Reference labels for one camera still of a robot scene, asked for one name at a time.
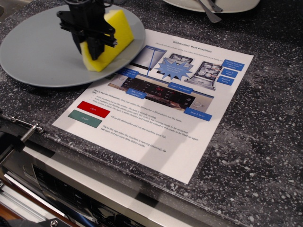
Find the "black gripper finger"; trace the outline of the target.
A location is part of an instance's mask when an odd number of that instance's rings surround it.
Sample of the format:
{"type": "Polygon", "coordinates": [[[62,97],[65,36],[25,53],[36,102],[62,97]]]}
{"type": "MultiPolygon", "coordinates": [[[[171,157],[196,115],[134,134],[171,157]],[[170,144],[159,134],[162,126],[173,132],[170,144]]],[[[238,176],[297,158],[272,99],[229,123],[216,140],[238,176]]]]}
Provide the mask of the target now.
{"type": "Polygon", "coordinates": [[[87,41],[87,36],[84,33],[72,33],[72,38],[79,53],[82,54],[80,44],[87,41]]]}
{"type": "Polygon", "coordinates": [[[104,35],[87,38],[88,49],[92,60],[97,60],[98,57],[104,52],[105,43],[103,39],[104,35]]]}

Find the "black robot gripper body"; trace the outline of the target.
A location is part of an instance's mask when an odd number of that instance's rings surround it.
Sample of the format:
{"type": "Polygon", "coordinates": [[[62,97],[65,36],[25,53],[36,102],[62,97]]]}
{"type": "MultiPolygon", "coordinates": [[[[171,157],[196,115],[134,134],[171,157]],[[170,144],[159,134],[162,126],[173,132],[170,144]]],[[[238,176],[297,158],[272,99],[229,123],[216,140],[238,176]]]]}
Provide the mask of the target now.
{"type": "Polygon", "coordinates": [[[104,43],[116,46],[116,30],[105,20],[105,9],[113,1],[105,4],[102,0],[67,0],[68,11],[58,11],[61,29],[72,33],[84,33],[88,37],[104,35],[104,43]]]}

